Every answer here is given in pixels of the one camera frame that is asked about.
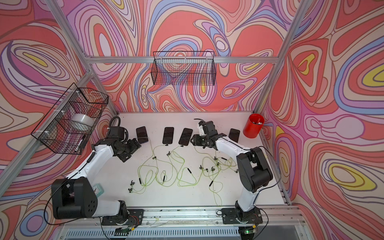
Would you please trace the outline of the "black smartphone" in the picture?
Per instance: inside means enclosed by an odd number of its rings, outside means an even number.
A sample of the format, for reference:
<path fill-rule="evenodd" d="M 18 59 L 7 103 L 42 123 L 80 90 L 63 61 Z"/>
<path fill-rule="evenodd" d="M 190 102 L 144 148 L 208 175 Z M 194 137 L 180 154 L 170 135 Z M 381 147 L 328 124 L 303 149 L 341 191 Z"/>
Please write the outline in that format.
<path fill-rule="evenodd" d="M 174 127 L 165 127 L 162 143 L 164 145 L 170 145 L 173 143 L 173 138 L 174 138 Z"/>
<path fill-rule="evenodd" d="M 137 134 L 137 140 L 139 144 L 144 144 L 149 141 L 148 134 L 147 134 L 147 129 L 145 126 L 136 128 L 136 134 Z"/>
<path fill-rule="evenodd" d="M 229 138 L 233 142 L 238 143 L 239 142 L 239 138 L 240 138 L 240 130 L 230 129 Z"/>
<path fill-rule="evenodd" d="M 180 146 L 188 146 L 190 139 L 192 137 L 193 130 L 189 128 L 184 128 L 181 134 L 181 137 L 179 139 L 178 144 Z"/>

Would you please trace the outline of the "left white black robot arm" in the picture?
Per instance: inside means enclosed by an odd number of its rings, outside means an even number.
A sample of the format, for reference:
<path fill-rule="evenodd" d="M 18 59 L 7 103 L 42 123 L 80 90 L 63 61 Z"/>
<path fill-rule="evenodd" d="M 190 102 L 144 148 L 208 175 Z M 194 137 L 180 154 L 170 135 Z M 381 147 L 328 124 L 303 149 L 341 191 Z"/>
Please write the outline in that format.
<path fill-rule="evenodd" d="M 66 178 L 51 185 L 53 216 L 56 220 L 106 218 L 110 224 L 125 225 L 130 217 L 125 201 L 99 200 L 92 186 L 107 161 L 118 157 L 123 163 L 141 147 L 137 139 L 129 139 L 128 130 L 121 126 L 108 127 L 104 139 L 92 145 L 90 155 Z"/>

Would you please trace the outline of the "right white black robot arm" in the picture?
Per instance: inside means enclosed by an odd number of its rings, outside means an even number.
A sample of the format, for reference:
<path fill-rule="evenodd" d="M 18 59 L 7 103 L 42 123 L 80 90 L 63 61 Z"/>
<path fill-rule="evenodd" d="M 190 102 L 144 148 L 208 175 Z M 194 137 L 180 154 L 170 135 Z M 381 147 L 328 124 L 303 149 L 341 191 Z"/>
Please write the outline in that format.
<path fill-rule="evenodd" d="M 232 209 L 234 212 L 225 213 L 226 209 L 221 210 L 223 221 L 229 222 L 233 219 L 240 224 L 246 224 L 252 223 L 252 218 L 256 217 L 257 223 L 261 223 L 262 217 L 260 209 L 256 207 L 256 201 L 274 179 L 264 152 L 259 147 L 246 148 L 227 135 L 219 134 L 212 121 L 198 120 L 199 134 L 193 136 L 191 143 L 194 146 L 215 149 L 235 160 L 243 185 L 241 196 Z"/>

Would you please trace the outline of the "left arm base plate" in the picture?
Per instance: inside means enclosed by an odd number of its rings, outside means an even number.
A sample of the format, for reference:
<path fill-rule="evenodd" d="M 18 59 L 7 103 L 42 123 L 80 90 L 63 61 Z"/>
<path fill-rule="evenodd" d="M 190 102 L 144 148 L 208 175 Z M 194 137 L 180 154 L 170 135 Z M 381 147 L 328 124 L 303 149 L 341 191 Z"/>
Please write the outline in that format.
<path fill-rule="evenodd" d="M 144 209 L 124 209 L 115 216 L 102 217 L 102 226 L 137 227 L 143 222 Z"/>

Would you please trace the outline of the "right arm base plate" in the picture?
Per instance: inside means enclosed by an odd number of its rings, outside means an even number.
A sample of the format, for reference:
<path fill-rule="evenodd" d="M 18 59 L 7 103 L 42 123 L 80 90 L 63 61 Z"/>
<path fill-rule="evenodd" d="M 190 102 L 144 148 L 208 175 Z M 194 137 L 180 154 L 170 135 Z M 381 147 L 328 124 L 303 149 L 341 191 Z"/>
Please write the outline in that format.
<path fill-rule="evenodd" d="M 257 207 L 248 212 L 243 212 L 237 208 L 222 208 L 221 216 L 225 225 L 254 224 L 257 226 L 263 223 L 261 210 Z"/>

